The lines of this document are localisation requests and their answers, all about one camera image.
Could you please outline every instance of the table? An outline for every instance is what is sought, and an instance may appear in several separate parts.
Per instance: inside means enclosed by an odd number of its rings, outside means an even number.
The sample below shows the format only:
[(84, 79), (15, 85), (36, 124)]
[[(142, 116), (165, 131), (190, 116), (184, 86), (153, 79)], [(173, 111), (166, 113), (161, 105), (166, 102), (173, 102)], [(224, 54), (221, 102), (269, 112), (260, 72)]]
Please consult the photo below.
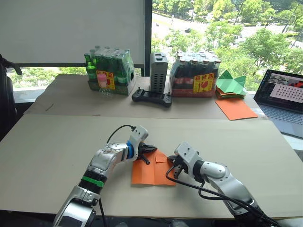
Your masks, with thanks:
[[(26, 114), (0, 143), (0, 210), (56, 213), (94, 153), (126, 123), (147, 128), (146, 142), (166, 155), (186, 140), (205, 160), (225, 163), (270, 217), (302, 216), (303, 165), (271, 121), (46, 114)], [(123, 129), (112, 141), (128, 137)], [(131, 170), (132, 163), (118, 164), (105, 184), (106, 215), (232, 217), (221, 201), (182, 185), (131, 185)]]
[[(87, 80), (87, 76), (84, 75), (58, 75), (25, 114), (226, 119), (224, 113), (214, 102), (214, 97), (173, 98), (172, 106), (166, 108), (153, 103), (134, 103), (131, 95), (122, 96), (114, 94), (113, 98), (102, 98), (101, 93), (90, 90)], [(134, 89), (137, 87), (148, 89), (149, 77), (137, 77)], [(261, 116), (258, 119), (250, 119), (251, 121), (266, 119), (252, 97), (247, 96), (245, 102), (252, 110), (260, 113)]]

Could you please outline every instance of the cable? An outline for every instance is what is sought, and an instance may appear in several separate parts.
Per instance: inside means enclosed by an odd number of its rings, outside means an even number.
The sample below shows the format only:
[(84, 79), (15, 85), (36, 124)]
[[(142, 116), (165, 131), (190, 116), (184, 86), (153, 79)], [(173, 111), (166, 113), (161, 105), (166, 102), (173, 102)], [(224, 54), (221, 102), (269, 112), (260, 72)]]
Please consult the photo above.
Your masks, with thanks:
[[(107, 143), (110, 141), (110, 139), (112, 138), (112, 136), (113, 136), (118, 130), (120, 130), (120, 129), (123, 128), (123, 127), (130, 127), (130, 128), (132, 129), (132, 131), (134, 131), (135, 128), (136, 128), (135, 126), (131, 126), (131, 125), (129, 125), (129, 124), (125, 124), (125, 125), (120, 126), (119, 128), (117, 128), (117, 129), (109, 136), (109, 138), (108, 138), (108, 140), (107, 140)], [(103, 225), (104, 225), (104, 227), (107, 227), (108, 225), (107, 225), (106, 218), (105, 218), (105, 214), (104, 214), (104, 211), (103, 211), (102, 202), (101, 202), (101, 197), (99, 198), (99, 207), (100, 207), (101, 214), (102, 214)]]
[(101, 198), (99, 198), (99, 207), (100, 207), (101, 214), (102, 214), (103, 225), (104, 225), (104, 227), (107, 227), (107, 222), (106, 222), (106, 219), (105, 219)]
[(120, 129), (123, 128), (123, 127), (130, 127), (130, 128), (132, 129), (132, 131), (134, 131), (134, 129), (136, 128), (135, 126), (131, 126), (131, 125), (129, 125), (129, 124), (125, 124), (125, 125), (120, 126), (119, 128), (117, 128), (117, 129), (109, 136), (109, 138), (108, 138), (108, 140), (107, 140), (107, 143), (110, 141), (110, 139), (112, 138), (112, 136), (113, 136), (118, 130), (120, 130)]
[[(198, 189), (199, 190), (199, 196), (201, 196), (202, 198), (205, 198), (205, 199), (209, 199), (209, 200), (228, 200), (228, 201), (231, 201), (235, 204), (237, 204), (238, 206), (246, 209), (248, 212), (251, 212), (253, 215), (255, 215), (256, 217), (260, 218), (260, 219), (263, 219), (263, 220), (266, 220), (267, 222), (269, 222), (270, 224), (273, 224), (277, 227), (281, 227), (276, 221), (274, 221), (272, 218), (266, 216), (262, 211), (256, 209), (255, 207), (251, 206), (250, 204), (244, 202), (244, 201), (241, 201), (241, 200), (237, 200), (237, 199), (233, 199), (233, 198), (230, 198), (226, 195), (223, 195), (223, 194), (220, 194), (218, 192), (214, 192), (212, 190), (209, 190), (209, 189), (205, 189), (205, 188), (202, 188), (202, 187), (199, 187), (199, 186), (196, 186), (196, 185), (193, 185), (193, 184), (190, 184), (190, 183), (186, 183), (186, 182), (182, 182), (182, 181), (179, 181), (177, 179), (174, 179), (174, 178), (171, 178), (169, 177), (169, 173), (173, 170), (174, 166), (172, 166), (165, 174), (166, 178), (173, 181), (173, 182), (176, 182), (176, 183), (179, 183), (181, 185), (184, 185), (184, 186), (187, 186), (187, 187), (191, 187), (191, 188), (195, 188), (195, 189)], [(208, 197), (208, 196), (204, 196), (201, 194), (201, 191), (204, 191), (204, 192), (207, 192), (207, 193), (210, 193), (210, 194), (213, 194), (213, 195), (216, 195), (218, 197)]]

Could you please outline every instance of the pink bottle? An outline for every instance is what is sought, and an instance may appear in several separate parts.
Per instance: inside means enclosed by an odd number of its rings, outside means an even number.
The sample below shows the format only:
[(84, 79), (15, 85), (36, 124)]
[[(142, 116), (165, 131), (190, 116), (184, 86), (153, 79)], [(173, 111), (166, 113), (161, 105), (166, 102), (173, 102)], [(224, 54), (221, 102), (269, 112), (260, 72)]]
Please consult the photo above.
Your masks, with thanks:
[(98, 83), (101, 88), (106, 88), (107, 87), (107, 78), (106, 74), (98, 74), (97, 75)]

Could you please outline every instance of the gray device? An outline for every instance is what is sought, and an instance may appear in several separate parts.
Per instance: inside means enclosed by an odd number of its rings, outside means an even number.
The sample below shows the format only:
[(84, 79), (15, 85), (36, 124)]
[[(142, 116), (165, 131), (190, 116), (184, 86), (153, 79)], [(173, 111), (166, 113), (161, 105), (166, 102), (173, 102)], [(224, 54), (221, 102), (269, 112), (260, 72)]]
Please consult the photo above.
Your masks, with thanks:
[(150, 91), (163, 93), (168, 61), (164, 53), (151, 53)]
[(254, 99), (280, 132), (303, 138), (302, 75), (267, 70)]

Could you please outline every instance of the green origami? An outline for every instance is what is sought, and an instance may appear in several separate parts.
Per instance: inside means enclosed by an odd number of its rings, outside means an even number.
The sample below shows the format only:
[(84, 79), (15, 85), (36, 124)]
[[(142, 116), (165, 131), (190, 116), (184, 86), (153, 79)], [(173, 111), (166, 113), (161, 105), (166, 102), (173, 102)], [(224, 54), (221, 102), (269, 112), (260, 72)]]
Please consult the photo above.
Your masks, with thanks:
[(245, 76), (234, 79), (229, 71), (225, 70), (225, 72), (217, 79), (216, 85), (225, 93), (233, 92), (239, 95), (245, 95), (246, 93), (243, 91), (245, 79)]

